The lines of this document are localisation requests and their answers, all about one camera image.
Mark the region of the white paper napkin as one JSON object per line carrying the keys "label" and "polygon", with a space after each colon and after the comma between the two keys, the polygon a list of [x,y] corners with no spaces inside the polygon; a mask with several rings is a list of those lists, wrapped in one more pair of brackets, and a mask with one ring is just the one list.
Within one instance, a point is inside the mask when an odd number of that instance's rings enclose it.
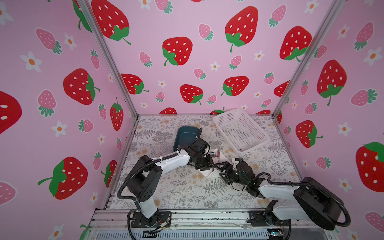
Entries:
{"label": "white paper napkin", "polygon": [[201,174],[205,178],[218,178],[224,165],[231,162],[225,155],[221,154],[219,149],[211,150],[206,155],[206,160],[208,160],[210,165],[200,169]]}

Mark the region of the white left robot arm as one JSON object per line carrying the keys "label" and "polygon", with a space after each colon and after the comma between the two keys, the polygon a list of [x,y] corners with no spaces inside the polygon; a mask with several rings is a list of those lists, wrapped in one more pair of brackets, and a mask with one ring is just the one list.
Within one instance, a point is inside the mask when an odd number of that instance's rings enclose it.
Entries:
{"label": "white left robot arm", "polygon": [[153,194],[162,175],[183,166],[193,166],[198,171],[214,167],[209,153],[210,145],[202,138],[195,138],[188,146],[178,146],[176,151],[157,158],[143,155],[131,169],[117,191],[120,200],[132,200],[146,220],[158,217],[159,209]]}

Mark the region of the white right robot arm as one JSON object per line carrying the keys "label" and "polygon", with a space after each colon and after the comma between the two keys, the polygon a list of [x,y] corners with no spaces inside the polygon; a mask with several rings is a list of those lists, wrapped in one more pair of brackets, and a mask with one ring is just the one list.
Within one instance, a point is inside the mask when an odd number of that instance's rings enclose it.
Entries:
{"label": "white right robot arm", "polygon": [[253,197],[270,199],[258,222],[276,226],[281,222],[304,220],[332,231],[348,227],[351,216],[343,201],[315,179],[305,177],[300,182],[276,182],[269,173],[254,174],[252,168],[239,158],[237,165],[229,162],[214,165],[227,185],[239,184]]}

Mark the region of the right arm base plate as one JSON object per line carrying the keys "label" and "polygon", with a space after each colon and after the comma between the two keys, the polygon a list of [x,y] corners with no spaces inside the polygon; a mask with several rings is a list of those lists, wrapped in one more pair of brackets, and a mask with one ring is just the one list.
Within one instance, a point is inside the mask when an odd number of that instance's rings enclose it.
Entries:
{"label": "right arm base plate", "polygon": [[279,220],[272,212],[249,211],[247,223],[253,227],[288,227],[289,220]]}

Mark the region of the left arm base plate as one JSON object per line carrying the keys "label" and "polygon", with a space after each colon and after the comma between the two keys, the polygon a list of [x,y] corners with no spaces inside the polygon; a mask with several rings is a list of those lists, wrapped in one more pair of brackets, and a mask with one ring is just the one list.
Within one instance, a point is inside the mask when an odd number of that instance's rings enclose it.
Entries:
{"label": "left arm base plate", "polygon": [[130,217],[131,228],[168,228],[171,226],[172,212],[157,211],[152,217],[146,218],[141,212],[134,212]]}

